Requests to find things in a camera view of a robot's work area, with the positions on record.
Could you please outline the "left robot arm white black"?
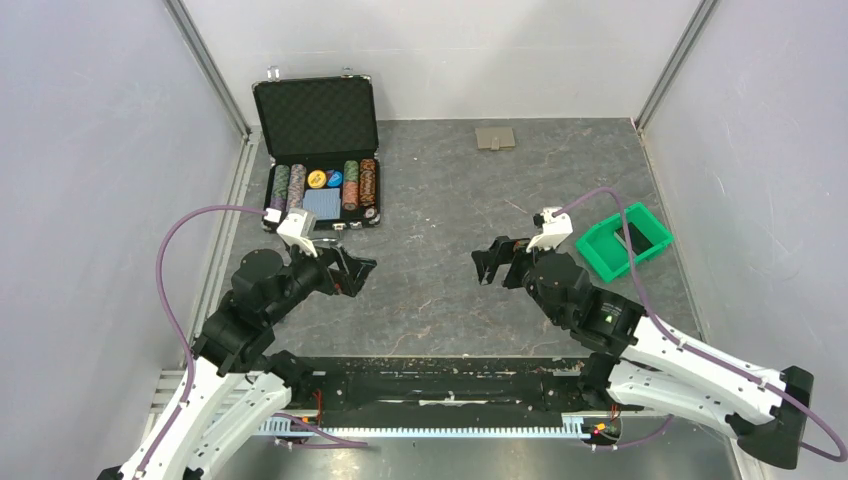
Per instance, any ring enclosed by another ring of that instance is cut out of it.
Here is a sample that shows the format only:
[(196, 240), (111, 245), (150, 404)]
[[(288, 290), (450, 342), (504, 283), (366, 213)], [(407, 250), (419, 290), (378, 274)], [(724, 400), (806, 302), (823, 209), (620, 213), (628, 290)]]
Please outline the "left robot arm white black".
[(314, 394), (313, 368), (291, 352), (267, 355), (274, 328), (310, 294), (356, 296), (376, 267), (342, 247), (243, 257), (231, 289), (190, 347), (180, 390), (129, 460), (102, 479), (211, 479), (274, 414)]

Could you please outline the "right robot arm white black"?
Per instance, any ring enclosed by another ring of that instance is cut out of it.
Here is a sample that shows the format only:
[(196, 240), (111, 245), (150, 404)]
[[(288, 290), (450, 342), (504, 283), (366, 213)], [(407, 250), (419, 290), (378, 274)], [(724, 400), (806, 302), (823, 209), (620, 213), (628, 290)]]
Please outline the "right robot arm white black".
[(505, 266), (507, 289), (523, 289), (551, 323), (591, 350), (577, 382), (580, 400), (644, 407), (708, 426), (773, 467), (797, 467), (814, 378), (741, 360), (655, 321), (641, 304), (592, 284), (567, 253), (497, 237), (472, 252), (478, 280)]

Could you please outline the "black credit card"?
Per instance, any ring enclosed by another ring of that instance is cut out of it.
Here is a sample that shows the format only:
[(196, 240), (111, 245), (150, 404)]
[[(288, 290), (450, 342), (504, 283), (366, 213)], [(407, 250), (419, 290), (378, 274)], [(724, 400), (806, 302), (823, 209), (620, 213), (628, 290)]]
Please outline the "black credit card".
[[(630, 243), (627, 243), (625, 232), (629, 233)], [(620, 226), (614, 231), (614, 236), (635, 257), (642, 255), (654, 246), (654, 243), (633, 222), (628, 222), (626, 227)]]

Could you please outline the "olive card holder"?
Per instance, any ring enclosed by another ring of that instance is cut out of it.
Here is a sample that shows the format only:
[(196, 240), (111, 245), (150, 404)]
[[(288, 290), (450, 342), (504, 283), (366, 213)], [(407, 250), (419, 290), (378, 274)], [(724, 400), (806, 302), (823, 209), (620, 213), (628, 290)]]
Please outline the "olive card holder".
[(477, 148), (479, 150), (501, 151), (516, 147), (516, 139), (512, 127), (479, 127), (475, 129)]

